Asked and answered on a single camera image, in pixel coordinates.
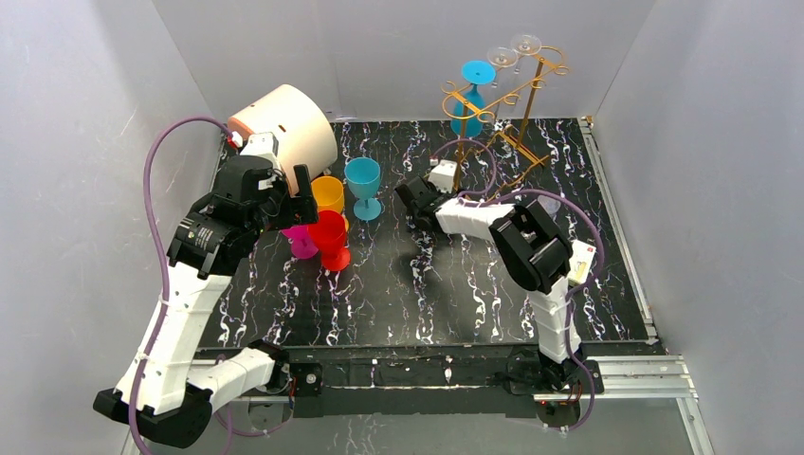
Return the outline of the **red wine glass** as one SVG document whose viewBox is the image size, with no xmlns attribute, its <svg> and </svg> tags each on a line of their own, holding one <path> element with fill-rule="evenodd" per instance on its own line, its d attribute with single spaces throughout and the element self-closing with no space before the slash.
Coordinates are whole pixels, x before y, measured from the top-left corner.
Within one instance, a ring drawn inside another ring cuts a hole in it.
<svg viewBox="0 0 804 455">
<path fill-rule="evenodd" d="M 321 265 L 326 270 L 339 272 L 347 267 L 351 255 L 346 247 L 346 225 L 340 213 L 321 210 L 318 221 L 308 225 L 307 232 L 319 250 Z"/>
</svg>

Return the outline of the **orange wine glass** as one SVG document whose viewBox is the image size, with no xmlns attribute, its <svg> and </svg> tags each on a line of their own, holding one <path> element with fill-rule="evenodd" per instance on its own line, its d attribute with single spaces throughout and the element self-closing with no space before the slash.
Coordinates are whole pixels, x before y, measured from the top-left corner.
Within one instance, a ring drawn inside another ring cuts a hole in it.
<svg viewBox="0 0 804 455">
<path fill-rule="evenodd" d="M 334 176 L 317 177 L 311 183 L 312 192 L 318 205 L 318 211 L 331 210 L 338 213 L 349 229 L 349 221 L 344 215 L 345 196 L 342 182 Z"/>
</svg>

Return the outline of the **magenta wine glass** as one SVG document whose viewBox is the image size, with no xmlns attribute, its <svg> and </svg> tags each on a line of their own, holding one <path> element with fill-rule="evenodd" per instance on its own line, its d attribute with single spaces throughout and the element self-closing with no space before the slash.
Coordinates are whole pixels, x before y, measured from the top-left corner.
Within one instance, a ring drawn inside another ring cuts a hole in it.
<svg viewBox="0 0 804 455">
<path fill-rule="evenodd" d="M 291 253 L 294 257 L 300 260 L 306 260 L 318 254 L 319 249 L 312 242 L 307 226 L 294 226 L 282 229 L 281 233 L 288 239 Z"/>
</svg>

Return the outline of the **teal wine glass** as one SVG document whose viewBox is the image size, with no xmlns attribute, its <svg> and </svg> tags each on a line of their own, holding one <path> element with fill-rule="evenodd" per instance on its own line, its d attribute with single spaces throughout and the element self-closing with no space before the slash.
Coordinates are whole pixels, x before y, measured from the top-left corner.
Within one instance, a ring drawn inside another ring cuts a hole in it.
<svg viewBox="0 0 804 455">
<path fill-rule="evenodd" d="M 356 201 L 353 213 L 361 221 L 372 221 L 382 212 L 382 205 L 376 199 L 381 180 L 379 164 L 369 157 L 356 157 L 349 160 L 344 168 L 346 182 Z"/>
</svg>

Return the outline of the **blue wine glass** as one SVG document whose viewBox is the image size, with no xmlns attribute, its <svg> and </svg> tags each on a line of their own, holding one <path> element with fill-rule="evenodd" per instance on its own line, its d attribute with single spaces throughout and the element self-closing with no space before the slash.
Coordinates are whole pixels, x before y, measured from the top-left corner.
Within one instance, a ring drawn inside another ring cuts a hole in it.
<svg viewBox="0 0 804 455">
<path fill-rule="evenodd" d="M 486 103 L 479 87 L 492 83 L 496 77 L 496 70 L 486 61 L 474 60 L 462 66 L 461 75 L 469 83 L 469 89 L 464 93 L 465 100 L 483 110 Z M 455 103 L 452 114 L 457 118 L 450 121 L 450 127 L 459 137 L 476 137 L 482 131 L 484 124 L 481 122 L 481 117 L 461 101 Z"/>
</svg>

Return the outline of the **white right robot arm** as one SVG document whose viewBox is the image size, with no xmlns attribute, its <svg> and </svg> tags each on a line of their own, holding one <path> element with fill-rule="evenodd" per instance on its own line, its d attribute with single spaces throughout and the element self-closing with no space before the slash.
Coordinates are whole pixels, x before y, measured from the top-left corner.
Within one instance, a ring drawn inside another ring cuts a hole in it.
<svg viewBox="0 0 804 455">
<path fill-rule="evenodd" d="M 532 373 L 511 376 L 511 381 L 554 391 L 593 384 L 573 321 L 573 248 L 539 201 L 473 202 L 441 192 L 422 177 L 394 191 L 417 228 L 491 242 L 508 275 L 526 292 L 538 333 L 539 364 Z"/>
</svg>

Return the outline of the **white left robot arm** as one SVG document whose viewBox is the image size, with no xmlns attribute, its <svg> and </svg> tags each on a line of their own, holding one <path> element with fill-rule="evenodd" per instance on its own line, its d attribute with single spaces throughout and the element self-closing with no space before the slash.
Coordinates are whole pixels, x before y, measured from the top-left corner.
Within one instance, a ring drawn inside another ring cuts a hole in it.
<svg viewBox="0 0 804 455">
<path fill-rule="evenodd" d="M 307 165 L 286 170 L 256 155 L 228 159 L 163 252 L 169 286 L 128 370 L 97 393 L 94 411 L 151 442 L 187 448 L 224 405 L 276 384 L 288 356 L 270 342 L 253 341 L 203 372 L 191 364 L 215 304 L 262 234 L 318 219 Z"/>
</svg>

